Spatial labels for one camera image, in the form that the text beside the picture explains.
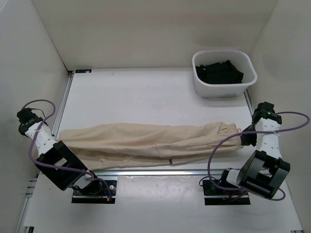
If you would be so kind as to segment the white plastic basket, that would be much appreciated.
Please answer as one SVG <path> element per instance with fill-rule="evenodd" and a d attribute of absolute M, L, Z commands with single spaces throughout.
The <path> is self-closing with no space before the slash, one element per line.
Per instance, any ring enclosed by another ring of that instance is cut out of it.
<path fill-rule="evenodd" d="M 257 81 L 249 56 L 233 49 L 202 50 L 192 57 L 194 88 L 203 98 L 235 97 Z"/>

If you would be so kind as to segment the beige trousers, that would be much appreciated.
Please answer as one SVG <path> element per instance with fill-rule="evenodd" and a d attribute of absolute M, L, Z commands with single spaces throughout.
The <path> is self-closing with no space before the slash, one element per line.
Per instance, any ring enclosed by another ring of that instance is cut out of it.
<path fill-rule="evenodd" d="M 208 159 L 225 138 L 239 133 L 234 123 L 192 125 L 102 124 L 60 132 L 67 145 L 91 170 L 176 166 Z"/>

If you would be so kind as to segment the black trousers in basket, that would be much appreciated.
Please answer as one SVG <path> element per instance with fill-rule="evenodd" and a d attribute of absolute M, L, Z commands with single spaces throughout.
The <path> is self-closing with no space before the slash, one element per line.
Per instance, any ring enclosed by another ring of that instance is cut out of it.
<path fill-rule="evenodd" d="M 195 66 L 198 78 L 207 84 L 240 84 L 244 74 L 227 60 L 222 63 Z"/>

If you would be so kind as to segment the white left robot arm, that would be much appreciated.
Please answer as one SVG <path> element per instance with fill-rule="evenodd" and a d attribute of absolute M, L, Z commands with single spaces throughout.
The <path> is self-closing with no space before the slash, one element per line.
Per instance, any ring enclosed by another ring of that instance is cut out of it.
<path fill-rule="evenodd" d="M 56 141 L 47 123 L 33 112 L 31 108 L 23 108 L 17 113 L 20 125 L 18 131 L 32 140 L 36 146 L 38 158 L 30 158 L 36 167 L 54 183 L 65 191 L 71 188 L 82 195 L 98 195 L 107 192 L 112 197 L 109 185 L 89 170 L 82 161 L 62 142 Z"/>

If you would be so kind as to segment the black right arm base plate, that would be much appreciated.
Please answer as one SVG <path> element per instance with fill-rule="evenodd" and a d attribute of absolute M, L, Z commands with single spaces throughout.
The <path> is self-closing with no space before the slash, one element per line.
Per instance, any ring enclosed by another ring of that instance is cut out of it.
<path fill-rule="evenodd" d="M 208 176 L 199 181 L 199 186 L 203 188 L 205 206 L 251 204 L 248 193 L 219 189 L 211 183 Z"/>

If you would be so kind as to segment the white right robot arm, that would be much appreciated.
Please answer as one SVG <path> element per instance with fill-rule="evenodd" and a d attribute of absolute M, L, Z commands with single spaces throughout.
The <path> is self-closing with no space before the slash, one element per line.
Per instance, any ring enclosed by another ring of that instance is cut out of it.
<path fill-rule="evenodd" d="M 243 130 L 253 133 L 241 135 L 242 145 L 252 145 L 256 150 L 240 170 L 228 168 L 222 172 L 218 182 L 222 193 L 229 194 L 235 188 L 242 188 L 262 198 L 274 197 L 290 171 L 290 164 L 281 158 L 277 134 L 254 132 L 274 132 L 281 124 L 281 116 L 275 113 L 272 103 L 258 104 L 251 124 Z"/>

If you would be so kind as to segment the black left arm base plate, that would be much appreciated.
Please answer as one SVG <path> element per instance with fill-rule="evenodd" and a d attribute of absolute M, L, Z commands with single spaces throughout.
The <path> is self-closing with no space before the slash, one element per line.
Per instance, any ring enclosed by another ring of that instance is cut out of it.
<path fill-rule="evenodd" d="M 108 179 L 105 180 L 111 196 L 108 193 L 107 187 L 98 182 L 94 192 L 74 190 L 71 197 L 71 203 L 76 204 L 115 204 L 117 180 Z"/>

